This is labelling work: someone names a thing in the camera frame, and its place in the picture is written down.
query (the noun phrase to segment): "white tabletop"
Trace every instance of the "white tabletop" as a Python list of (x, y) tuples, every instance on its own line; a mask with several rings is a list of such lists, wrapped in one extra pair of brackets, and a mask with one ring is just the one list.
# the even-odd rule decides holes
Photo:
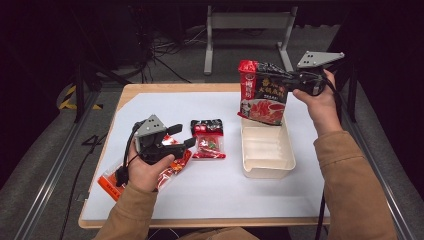
[[(173, 137), (191, 137), (190, 121), (221, 119), (224, 160), (191, 159), (163, 188), (152, 219), (259, 219), (317, 217), (324, 181), (313, 141), (317, 138), (306, 105), (289, 94), (284, 116), (296, 167), (283, 179), (251, 179), (243, 174), (239, 110), (240, 92), (140, 93), (115, 115), (94, 180), (122, 161), (135, 122), (156, 114), (170, 127), (183, 124)], [(115, 201), (93, 183), (81, 213), (84, 222), (104, 221)]]

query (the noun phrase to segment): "white tray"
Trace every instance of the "white tray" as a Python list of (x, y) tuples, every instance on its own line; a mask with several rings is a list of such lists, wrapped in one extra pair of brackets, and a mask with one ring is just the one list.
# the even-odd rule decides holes
[(270, 126), (242, 118), (243, 172), (249, 178), (283, 178), (296, 166), (287, 123)]

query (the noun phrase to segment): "table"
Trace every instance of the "table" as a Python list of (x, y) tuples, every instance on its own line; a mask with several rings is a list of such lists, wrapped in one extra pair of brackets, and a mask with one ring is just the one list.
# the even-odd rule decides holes
[[(296, 158), (295, 169), (283, 179), (251, 179), (242, 173), (241, 119), (236, 114), (239, 90), (239, 84), (127, 85), (118, 103), (79, 225), (100, 228), (106, 220), (114, 201), (99, 187), (97, 178), (119, 158), (116, 156), (122, 155), (133, 121), (147, 118), (152, 113), (166, 126), (183, 124), (183, 132), (175, 135), (177, 140), (190, 137), (187, 123), (193, 116), (197, 119), (218, 116), (224, 122), (227, 153), (225, 160), (190, 160), (186, 168), (160, 191), (152, 228), (316, 224), (323, 179), (312, 145), (316, 132), (306, 106), (289, 95), (285, 117)], [(148, 112), (149, 107), (155, 112)], [(325, 216), (324, 223), (329, 224), (328, 211)]]

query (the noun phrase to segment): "person's left hand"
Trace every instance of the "person's left hand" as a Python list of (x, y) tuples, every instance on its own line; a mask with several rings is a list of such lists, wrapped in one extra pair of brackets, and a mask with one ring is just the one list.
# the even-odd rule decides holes
[[(128, 161), (136, 155), (137, 149), (133, 140), (128, 153)], [(129, 181), (141, 190), (152, 192), (157, 187), (159, 174), (169, 167), (174, 159), (174, 155), (170, 154), (157, 163), (149, 165), (138, 156), (129, 163)]]

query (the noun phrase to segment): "tan jacket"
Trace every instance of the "tan jacket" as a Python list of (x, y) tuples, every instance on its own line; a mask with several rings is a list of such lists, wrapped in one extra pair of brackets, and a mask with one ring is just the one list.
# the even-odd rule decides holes
[[(315, 143), (330, 210), (328, 239), (397, 239), (381, 185), (348, 132), (333, 132)], [(157, 193), (131, 182), (110, 211), (96, 239), (146, 239)], [(257, 239), (242, 228), (195, 232), (184, 240)]]

